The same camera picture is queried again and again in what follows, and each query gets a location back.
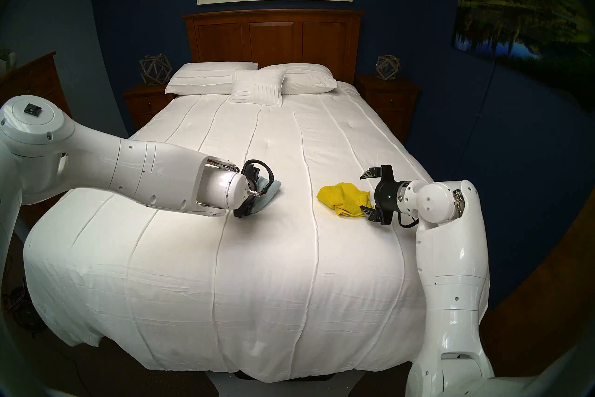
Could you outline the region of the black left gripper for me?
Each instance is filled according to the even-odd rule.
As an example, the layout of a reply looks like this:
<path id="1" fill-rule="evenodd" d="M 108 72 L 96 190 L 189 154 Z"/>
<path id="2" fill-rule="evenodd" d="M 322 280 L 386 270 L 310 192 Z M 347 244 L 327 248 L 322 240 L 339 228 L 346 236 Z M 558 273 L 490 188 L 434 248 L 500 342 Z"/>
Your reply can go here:
<path id="1" fill-rule="evenodd" d="M 265 167 L 268 171 L 268 166 L 263 162 L 245 162 L 241 171 L 248 184 L 248 197 L 242 204 L 244 210 L 251 210 L 254 207 L 254 202 L 268 192 L 268 180 L 264 186 L 258 185 L 260 168 L 256 167 L 256 164 Z"/>

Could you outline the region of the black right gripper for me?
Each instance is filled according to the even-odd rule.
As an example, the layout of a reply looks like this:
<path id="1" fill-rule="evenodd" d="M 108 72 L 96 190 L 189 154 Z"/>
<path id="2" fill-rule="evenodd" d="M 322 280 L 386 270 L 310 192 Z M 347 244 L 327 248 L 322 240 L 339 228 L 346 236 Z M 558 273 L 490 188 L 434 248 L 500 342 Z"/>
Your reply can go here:
<path id="1" fill-rule="evenodd" d="M 405 190 L 409 186 L 409 181 L 395 181 L 393 168 L 390 165 L 371 167 L 359 177 L 360 180 L 373 178 L 380 178 L 374 191 L 375 208 L 361 208 L 363 215 L 368 221 L 388 226 L 396 212 L 399 225 L 404 226 L 400 203 L 405 199 Z"/>

